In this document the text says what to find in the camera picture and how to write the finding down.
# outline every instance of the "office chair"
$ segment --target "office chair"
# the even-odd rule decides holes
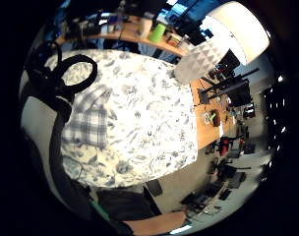
[[[229,138],[229,137],[226,137],[226,136],[222,136],[218,143],[216,141],[214,141],[213,143],[211,143],[208,146],[206,154],[214,153],[215,147],[218,147],[217,151],[219,151],[219,155],[224,156],[228,153],[229,148],[232,148],[233,142],[237,139],[242,138],[242,137],[243,136],[237,136],[237,137],[234,137],[234,138]]]

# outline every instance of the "floor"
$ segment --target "floor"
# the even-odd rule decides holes
[[[224,135],[234,137],[235,129],[231,129]],[[205,149],[202,148],[199,150],[196,162],[158,179],[163,194],[153,199],[162,213],[181,209],[180,201],[191,192],[197,192],[206,186],[212,177],[208,174],[210,162],[216,156],[218,156],[216,152],[205,154]]]

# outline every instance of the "papers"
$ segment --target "papers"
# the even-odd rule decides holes
[[[218,129],[219,129],[219,136],[222,137],[224,135],[224,129],[221,121],[220,121],[220,125],[218,126]]]

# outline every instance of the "cable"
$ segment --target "cable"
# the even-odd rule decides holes
[[[206,89],[203,85],[202,85],[202,82],[200,81],[200,78],[199,78],[199,82],[200,82],[200,85],[202,86],[203,89]]]

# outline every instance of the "bottle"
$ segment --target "bottle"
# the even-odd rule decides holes
[[[140,19],[138,37],[146,38],[149,35],[151,26],[152,26],[153,14],[145,12],[144,16]]]

